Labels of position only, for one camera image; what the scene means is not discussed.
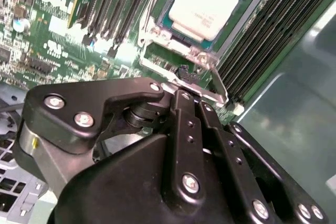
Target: screw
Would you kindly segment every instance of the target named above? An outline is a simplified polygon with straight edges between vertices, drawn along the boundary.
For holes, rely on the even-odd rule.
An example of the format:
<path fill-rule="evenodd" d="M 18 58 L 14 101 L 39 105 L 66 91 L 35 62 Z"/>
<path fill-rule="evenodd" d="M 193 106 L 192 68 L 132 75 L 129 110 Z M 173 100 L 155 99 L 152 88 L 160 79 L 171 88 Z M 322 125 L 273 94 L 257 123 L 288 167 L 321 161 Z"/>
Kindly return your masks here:
<path fill-rule="evenodd" d="M 184 174 L 182 177 L 182 183 L 184 188 L 192 194 L 195 194 L 199 190 L 199 184 L 196 180 L 196 178 L 190 174 Z"/>
<path fill-rule="evenodd" d="M 261 218 L 263 218 L 264 220 L 268 219 L 268 211 L 265 205 L 260 200 L 257 200 L 257 199 L 254 200 L 253 207 Z"/>
<path fill-rule="evenodd" d="M 233 128 L 235 128 L 235 130 L 238 132 L 242 132 L 242 130 L 237 125 L 233 125 Z"/>
<path fill-rule="evenodd" d="M 160 90 L 159 85 L 157 85 L 156 83 L 151 83 L 151 84 L 150 84 L 150 87 L 151 87 L 151 89 L 154 90 L 154 91 L 159 91 L 159 90 Z"/>
<path fill-rule="evenodd" d="M 299 204 L 298 207 L 302 215 L 305 216 L 307 219 L 310 219 L 311 216 L 310 216 L 310 212 L 308 211 L 308 209 L 303 204 Z"/>
<path fill-rule="evenodd" d="M 51 95 L 47 97 L 46 99 L 44 99 L 44 104 L 53 110 L 59 110 L 63 108 L 65 105 L 64 100 L 55 95 Z"/>
<path fill-rule="evenodd" d="M 93 126 L 94 120 L 88 113 L 81 112 L 75 115 L 75 123 L 81 127 L 88 128 Z"/>
<path fill-rule="evenodd" d="M 189 126 L 190 128 L 193 128 L 193 127 L 195 126 L 195 124 L 194 124 L 192 121 L 189 121 L 189 122 L 188 122 L 188 126 Z"/>
<path fill-rule="evenodd" d="M 182 96 L 187 99 L 187 100 L 190 100 L 190 96 L 187 94 L 187 93 L 182 93 Z"/>
<path fill-rule="evenodd" d="M 323 220 L 323 215 L 321 211 L 317 208 L 317 206 L 312 205 L 311 210 L 313 210 L 313 213 L 315 214 L 317 218 L 319 218 L 320 220 Z"/>
<path fill-rule="evenodd" d="M 204 107 L 205 107 L 205 109 L 207 110 L 207 111 L 212 111 L 212 108 L 210 107 L 210 105 L 208 105 L 208 104 L 204 104 Z"/>

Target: green circuit board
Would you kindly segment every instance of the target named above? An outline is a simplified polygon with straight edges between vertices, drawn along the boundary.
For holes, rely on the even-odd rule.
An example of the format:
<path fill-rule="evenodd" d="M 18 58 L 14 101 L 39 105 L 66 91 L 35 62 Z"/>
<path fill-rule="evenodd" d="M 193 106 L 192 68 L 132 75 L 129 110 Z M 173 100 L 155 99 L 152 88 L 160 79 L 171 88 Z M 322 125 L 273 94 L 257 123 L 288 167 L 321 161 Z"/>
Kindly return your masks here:
<path fill-rule="evenodd" d="M 34 0 L 32 4 L 27 1 L 22 2 L 22 0 L 6 1 L 8 5 L 0 7 L 0 15 L 3 17 L 0 20 L 0 47 L 10 50 L 11 57 L 8 62 L 0 65 L 2 81 L 24 89 L 41 84 L 140 76 L 149 76 L 158 81 L 164 81 L 158 74 L 143 69 L 138 62 L 141 51 L 138 43 L 140 17 L 150 0 L 142 0 L 128 36 L 120 45 L 115 58 L 107 56 L 111 47 L 110 41 L 97 41 L 94 48 L 81 43 L 87 31 L 81 27 L 78 19 L 82 12 L 81 6 L 82 8 L 87 7 L 89 0 Z M 251 1 L 244 0 L 240 9 L 230 18 L 226 33 L 222 36 L 225 37 L 232 31 L 241 18 L 243 10 Z M 265 1 L 260 1 L 244 26 L 248 26 L 254 19 L 255 13 L 265 5 Z M 155 6 L 162 6 L 165 2 L 166 0 L 157 0 Z M 13 30 L 13 20 L 20 11 L 24 12 L 30 22 L 30 29 L 24 33 L 17 33 Z M 157 9 L 154 8 L 153 12 L 155 16 Z M 244 26 L 239 36 L 244 33 Z M 40 74 L 36 69 L 28 68 L 23 61 L 25 57 L 49 64 L 50 71 L 47 74 Z M 180 65 L 188 65 L 190 69 L 195 68 L 192 62 L 156 44 L 148 46 L 145 57 L 163 68 L 169 65 L 170 71 L 175 71 Z M 208 71 L 202 72 L 200 86 L 207 88 L 210 79 Z M 224 108 L 218 108 L 218 115 L 223 123 L 233 118 L 233 114 Z"/>

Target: black robotic arm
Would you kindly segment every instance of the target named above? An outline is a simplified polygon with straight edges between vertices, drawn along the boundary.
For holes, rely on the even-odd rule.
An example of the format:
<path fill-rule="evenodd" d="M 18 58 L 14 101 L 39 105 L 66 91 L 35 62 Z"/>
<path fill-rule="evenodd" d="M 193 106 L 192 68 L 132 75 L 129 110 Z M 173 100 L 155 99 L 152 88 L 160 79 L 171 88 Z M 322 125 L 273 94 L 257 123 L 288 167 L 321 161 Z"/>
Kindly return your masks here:
<path fill-rule="evenodd" d="M 143 127 L 153 134 L 93 163 L 98 141 Z M 59 198 L 48 223 L 328 223 L 241 125 L 150 78 L 33 88 L 14 155 Z"/>

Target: capacitor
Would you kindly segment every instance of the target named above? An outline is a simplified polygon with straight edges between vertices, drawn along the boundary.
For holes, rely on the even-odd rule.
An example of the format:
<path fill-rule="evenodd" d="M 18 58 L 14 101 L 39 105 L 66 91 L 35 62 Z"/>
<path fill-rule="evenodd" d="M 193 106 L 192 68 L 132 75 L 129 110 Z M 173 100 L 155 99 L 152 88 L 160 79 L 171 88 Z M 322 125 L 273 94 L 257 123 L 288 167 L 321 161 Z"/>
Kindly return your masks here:
<path fill-rule="evenodd" d="M 18 33 L 23 33 L 30 29 L 30 22 L 26 18 L 15 19 L 13 21 L 13 29 Z"/>

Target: motherboard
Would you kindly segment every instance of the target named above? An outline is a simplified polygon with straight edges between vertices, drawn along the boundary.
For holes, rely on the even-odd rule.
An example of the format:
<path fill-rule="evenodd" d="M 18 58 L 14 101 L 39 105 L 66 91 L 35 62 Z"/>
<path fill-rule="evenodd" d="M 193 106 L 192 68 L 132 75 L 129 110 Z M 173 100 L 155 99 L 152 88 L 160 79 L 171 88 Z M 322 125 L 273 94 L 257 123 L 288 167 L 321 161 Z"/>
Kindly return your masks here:
<path fill-rule="evenodd" d="M 287 32 L 286 39 L 278 36 L 270 43 L 275 26 L 287 31 L 280 23 L 286 20 L 274 18 L 276 11 L 294 15 L 295 5 L 287 13 L 276 6 L 286 1 L 3 0 L 0 78 L 26 90 L 140 76 L 178 80 L 208 94 L 204 97 L 226 123 L 244 111 L 244 102 L 257 90 L 254 84 L 304 32 L 307 12 L 297 34 Z M 302 8 L 312 13 L 323 0 L 312 1 Z M 269 57 L 270 51 L 256 54 L 263 41 L 277 51 Z M 218 94 L 226 99 L 211 99 Z"/>

